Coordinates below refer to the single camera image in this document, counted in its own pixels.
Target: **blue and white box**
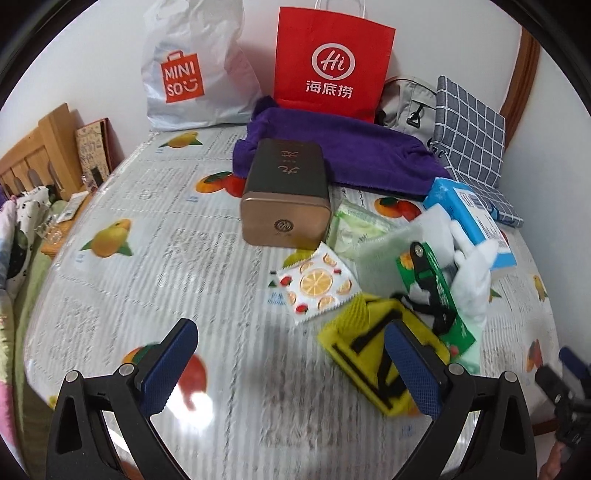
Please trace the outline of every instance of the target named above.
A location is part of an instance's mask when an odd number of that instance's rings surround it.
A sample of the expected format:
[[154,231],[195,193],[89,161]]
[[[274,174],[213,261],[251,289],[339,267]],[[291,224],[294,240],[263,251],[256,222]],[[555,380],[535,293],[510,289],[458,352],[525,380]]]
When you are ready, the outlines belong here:
[[453,220],[460,222],[474,245],[488,239],[499,242],[499,253],[491,268],[493,280],[503,277],[517,266],[501,230],[468,185],[449,179],[435,179],[423,205],[428,209],[436,203],[439,203]]

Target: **wooden headboard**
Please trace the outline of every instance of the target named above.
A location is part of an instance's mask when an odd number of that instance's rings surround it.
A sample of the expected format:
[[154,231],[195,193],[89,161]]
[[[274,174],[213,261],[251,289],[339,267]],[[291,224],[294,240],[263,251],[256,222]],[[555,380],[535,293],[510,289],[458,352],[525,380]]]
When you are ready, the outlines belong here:
[[38,127],[0,159],[5,192],[18,194],[54,184],[63,200],[82,186],[74,121],[67,103],[39,120]]

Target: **book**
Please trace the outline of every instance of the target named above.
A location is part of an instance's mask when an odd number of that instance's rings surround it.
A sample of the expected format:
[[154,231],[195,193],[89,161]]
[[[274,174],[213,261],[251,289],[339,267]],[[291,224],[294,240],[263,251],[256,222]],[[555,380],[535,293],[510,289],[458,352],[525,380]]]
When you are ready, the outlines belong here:
[[113,171],[109,148],[109,119],[102,118],[76,130],[82,174],[100,185]]

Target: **green blanket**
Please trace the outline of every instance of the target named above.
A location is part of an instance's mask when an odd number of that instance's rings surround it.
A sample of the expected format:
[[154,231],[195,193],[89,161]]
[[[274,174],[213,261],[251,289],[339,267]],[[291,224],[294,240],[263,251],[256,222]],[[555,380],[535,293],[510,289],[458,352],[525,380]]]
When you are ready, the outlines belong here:
[[[61,212],[67,202],[55,202],[50,214]],[[33,243],[31,263],[27,277],[14,302],[15,353],[14,353],[14,410],[17,435],[22,457],[32,480],[45,478],[47,438],[51,424],[52,409],[37,396],[25,377],[23,343],[35,301],[51,266],[51,258],[42,254],[41,239]]]

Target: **gray backpack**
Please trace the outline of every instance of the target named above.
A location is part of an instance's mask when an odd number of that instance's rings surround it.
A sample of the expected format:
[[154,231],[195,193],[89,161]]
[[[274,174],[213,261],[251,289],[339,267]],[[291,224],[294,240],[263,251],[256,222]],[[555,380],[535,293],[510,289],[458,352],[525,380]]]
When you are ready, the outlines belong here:
[[398,76],[386,81],[376,123],[417,137],[425,146],[435,130],[437,90],[416,77]]

